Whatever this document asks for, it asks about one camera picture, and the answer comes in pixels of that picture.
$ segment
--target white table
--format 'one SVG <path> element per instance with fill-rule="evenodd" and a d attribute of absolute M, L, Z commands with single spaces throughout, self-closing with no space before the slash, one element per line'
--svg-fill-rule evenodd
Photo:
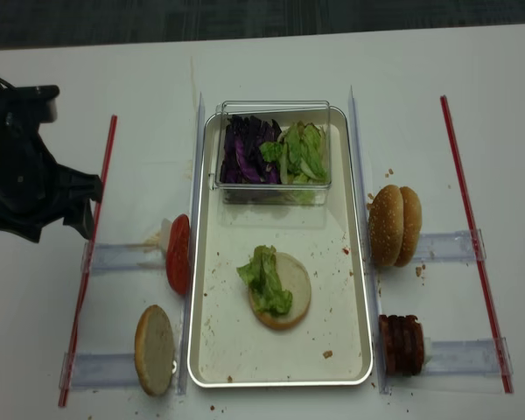
<path fill-rule="evenodd" d="M 0 418 L 525 418 L 525 25 L 8 51 L 0 77 L 60 86 L 59 119 L 40 133 L 59 162 L 92 173 L 101 171 L 111 114 L 119 116 L 119 165 L 138 156 L 187 167 L 200 91 L 210 113 L 229 99 L 326 98 L 345 107 L 353 85 L 364 137 L 377 134 L 393 93 L 433 103 L 448 95 L 515 388 L 381 396 L 374 379 L 358 388 L 209 392 L 189 381 L 183 398 L 72 392 L 58 409 L 84 240 L 55 223 L 39 245 L 0 233 Z M 190 179 L 174 184 L 175 212 L 185 211 Z"/>

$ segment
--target red rod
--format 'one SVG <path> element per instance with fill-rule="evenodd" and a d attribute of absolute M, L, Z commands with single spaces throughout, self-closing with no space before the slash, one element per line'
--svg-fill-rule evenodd
<path fill-rule="evenodd" d="M 457 170 L 458 185 L 461 189 L 461 196 L 463 197 L 463 204 L 465 205 L 466 220 L 469 225 L 469 230 L 472 232 L 472 242 L 474 251 L 477 256 L 476 265 L 479 269 L 480 284 L 482 285 L 482 292 L 484 293 L 484 301 L 486 309 L 488 310 L 488 318 L 490 319 L 490 329 L 492 330 L 492 337 L 495 340 L 501 338 L 500 326 L 498 324 L 498 317 L 496 316 L 496 308 L 492 299 L 492 292 L 490 291 L 490 283 L 488 282 L 487 267 L 480 255 L 479 238 L 476 235 L 477 228 L 474 221 L 473 205 L 469 197 L 469 192 L 466 188 L 465 171 L 461 163 L 461 156 L 459 155 L 459 147 L 457 146 L 457 137 L 455 136 L 455 129 L 453 128 L 452 114 L 449 110 L 449 103 L 446 96 L 439 98 L 441 101 L 441 108 L 444 111 L 445 127 L 447 128 L 447 135 L 449 136 L 449 144 L 451 146 L 451 153 L 453 154 L 453 161 L 455 162 L 455 169 Z M 509 375 L 509 366 L 507 359 L 503 356 L 501 348 L 496 346 L 498 358 L 500 361 L 500 370 L 502 372 L 501 381 L 504 385 L 506 394 L 513 394 L 514 387 Z"/>
<path fill-rule="evenodd" d="M 103 168 L 101 169 L 101 181 L 103 181 L 103 193 L 105 193 L 105 186 L 107 185 L 107 174 L 109 173 L 109 163 L 111 161 L 111 152 L 113 151 L 113 143 L 115 142 L 117 116 L 111 116 L 111 124 L 108 128 L 107 145 L 105 146 L 105 155 L 103 156 Z M 62 390 L 60 391 L 59 407 L 66 407 L 68 400 L 68 391 L 70 388 L 70 380 L 72 378 L 72 365 L 74 362 L 74 355 L 76 354 L 76 346 L 78 344 L 78 319 L 80 318 L 81 307 L 84 303 L 86 290 L 88 289 L 89 280 L 89 264 L 91 263 L 91 256 L 94 254 L 95 237 L 97 236 L 97 228 L 99 226 L 99 216 L 102 212 L 102 203 L 95 203 L 94 210 L 94 232 L 86 249 L 86 262 L 84 270 L 81 273 L 80 292 L 78 293 L 78 300 L 76 302 L 76 313 L 73 316 L 72 335 L 70 336 L 70 346 L 68 347 L 67 371 L 62 383 Z"/>

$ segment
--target red tomato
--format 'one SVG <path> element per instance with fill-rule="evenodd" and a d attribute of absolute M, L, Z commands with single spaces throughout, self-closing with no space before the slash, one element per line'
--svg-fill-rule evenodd
<path fill-rule="evenodd" d="M 185 295 L 190 278 L 189 267 L 189 218 L 181 214 L 171 225 L 169 247 L 165 258 L 165 271 L 169 285 L 179 295 Z"/>

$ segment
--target metal tray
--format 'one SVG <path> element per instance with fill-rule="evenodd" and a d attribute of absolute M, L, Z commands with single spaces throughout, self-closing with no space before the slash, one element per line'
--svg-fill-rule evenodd
<path fill-rule="evenodd" d="M 311 120 L 301 110 L 281 114 Z M 345 115 L 331 108 L 332 187 L 323 206 L 224 204 L 213 185 L 216 116 L 206 122 L 202 151 L 187 357 L 192 379 L 204 388 L 365 381 L 373 356 Z M 256 319 L 235 271 L 262 244 L 293 255 L 311 276 L 307 316 L 284 332 Z"/>

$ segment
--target gray carpet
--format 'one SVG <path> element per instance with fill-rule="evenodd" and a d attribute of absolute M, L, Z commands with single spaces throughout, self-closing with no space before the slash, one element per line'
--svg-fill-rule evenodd
<path fill-rule="evenodd" d="M 0 48 L 525 23 L 525 0 L 0 0 Z"/>

